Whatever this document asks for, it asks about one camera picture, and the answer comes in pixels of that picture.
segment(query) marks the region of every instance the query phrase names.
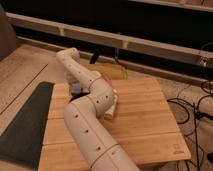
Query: dark gray mat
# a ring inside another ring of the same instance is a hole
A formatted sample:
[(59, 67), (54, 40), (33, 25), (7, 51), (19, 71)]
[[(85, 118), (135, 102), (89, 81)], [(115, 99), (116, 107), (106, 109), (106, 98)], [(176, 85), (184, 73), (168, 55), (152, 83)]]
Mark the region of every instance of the dark gray mat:
[(0, 136), (0, 159), (38, 168), (53, 83), (40, 83)]

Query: yellow object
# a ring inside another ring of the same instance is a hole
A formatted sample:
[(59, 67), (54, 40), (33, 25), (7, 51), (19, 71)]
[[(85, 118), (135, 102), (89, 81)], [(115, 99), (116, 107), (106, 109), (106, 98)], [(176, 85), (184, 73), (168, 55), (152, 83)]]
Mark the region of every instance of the yellow object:
[(101, 74), (109, 77), (111, 80), (127, 79), (127, 72), (124, 67), (117, 64), (103, 63), (103, 64), (85, 64), (86, 68), (92, 71), (98, 71)]

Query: wooden tabletop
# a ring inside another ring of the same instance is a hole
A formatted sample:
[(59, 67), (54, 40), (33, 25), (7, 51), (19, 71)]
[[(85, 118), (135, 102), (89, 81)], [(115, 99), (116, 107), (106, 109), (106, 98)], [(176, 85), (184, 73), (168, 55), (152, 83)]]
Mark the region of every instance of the wooden tabletop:
[[(190, 158), (180, 129), (154, 78), (116, 80), (112, 85), (119, 96), (115, 118), (100, 119), (100, 122), (137, 165)], [(63, 109), (69, 99), (69, 86), (56, 84), (39, 171), (89, 170), (63, 120)]]

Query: small object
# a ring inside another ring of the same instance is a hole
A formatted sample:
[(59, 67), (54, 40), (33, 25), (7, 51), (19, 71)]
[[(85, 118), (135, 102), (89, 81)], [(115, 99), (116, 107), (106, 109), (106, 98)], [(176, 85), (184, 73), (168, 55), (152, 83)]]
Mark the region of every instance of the small object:
[(213, 163), (213, 153), (207, 154), (207, 159), (209, 160), (210, 163)]

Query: robot arm segment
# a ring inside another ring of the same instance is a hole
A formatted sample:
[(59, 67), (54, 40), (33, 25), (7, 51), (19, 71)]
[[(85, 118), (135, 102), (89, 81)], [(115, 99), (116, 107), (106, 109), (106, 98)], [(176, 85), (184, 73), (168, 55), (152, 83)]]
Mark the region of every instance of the robot arm segment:
[(139, 171), (96, 118), (113, 105), (113, 88), (99, 74), (73, 60), (76, 56), (79, 53), (75, 48), (57, 53), (66, 69), (90, 92), (66, 106), (64, 120), (68, 130), (92, 171)]

